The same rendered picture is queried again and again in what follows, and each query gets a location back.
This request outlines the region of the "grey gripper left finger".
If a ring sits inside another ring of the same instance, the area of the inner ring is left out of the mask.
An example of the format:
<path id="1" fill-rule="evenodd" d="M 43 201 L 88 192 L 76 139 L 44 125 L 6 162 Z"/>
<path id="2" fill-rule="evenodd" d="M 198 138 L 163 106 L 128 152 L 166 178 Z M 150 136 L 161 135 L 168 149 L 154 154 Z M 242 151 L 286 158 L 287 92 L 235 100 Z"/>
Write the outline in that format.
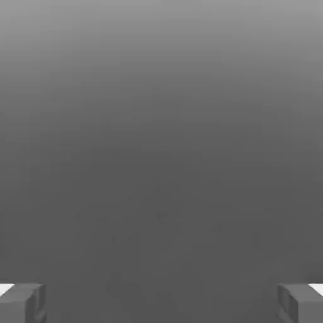
<path id="1" fill-rule="evenodd" d="M 0 296 L 0 323 L 47 323 L 46 285 L 17 283 Z"/>

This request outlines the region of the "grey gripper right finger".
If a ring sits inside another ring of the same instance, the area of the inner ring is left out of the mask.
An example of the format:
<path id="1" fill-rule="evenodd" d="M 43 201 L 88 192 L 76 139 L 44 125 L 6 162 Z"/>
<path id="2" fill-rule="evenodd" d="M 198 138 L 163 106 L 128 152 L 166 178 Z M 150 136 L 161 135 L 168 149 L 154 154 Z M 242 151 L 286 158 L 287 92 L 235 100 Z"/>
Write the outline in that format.
<path id="1" fill-rule="evenodd" d="M 281 323 L 323 323 L 323 283 L 279 284 Z"/>

